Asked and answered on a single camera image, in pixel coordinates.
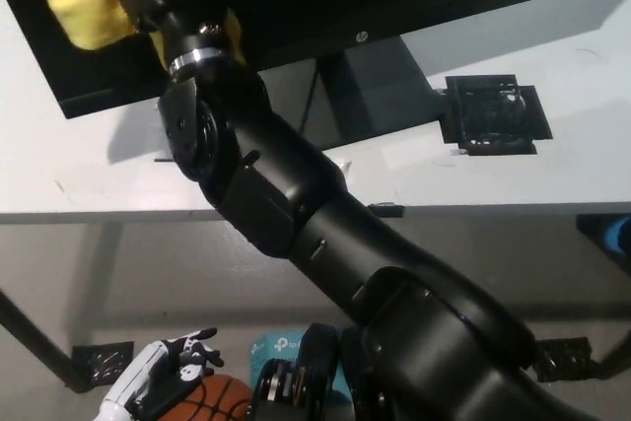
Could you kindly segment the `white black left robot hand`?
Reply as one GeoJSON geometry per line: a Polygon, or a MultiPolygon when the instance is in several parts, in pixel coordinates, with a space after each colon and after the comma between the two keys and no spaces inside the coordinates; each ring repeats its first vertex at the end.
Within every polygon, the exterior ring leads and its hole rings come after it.
{"type": "Polygon", "coordinates": [[[148,344],[124,370],[100,405],[99,420],[157,420],[224,366],[204,341],[215,327],[148,344]]]}

